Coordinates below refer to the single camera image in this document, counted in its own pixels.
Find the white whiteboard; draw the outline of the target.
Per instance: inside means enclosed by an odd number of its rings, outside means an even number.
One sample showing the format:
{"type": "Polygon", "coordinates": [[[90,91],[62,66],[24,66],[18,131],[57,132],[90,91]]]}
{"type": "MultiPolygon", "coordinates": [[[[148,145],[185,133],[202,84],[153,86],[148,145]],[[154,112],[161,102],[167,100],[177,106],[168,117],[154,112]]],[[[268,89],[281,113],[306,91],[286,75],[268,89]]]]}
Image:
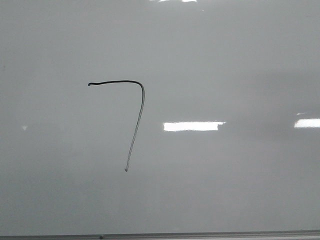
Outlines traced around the white whiteboard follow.
{"type": "Polygon", "coordinates": [[[3,0],[0,233],[320,228],[317,0],[3,0]]]}

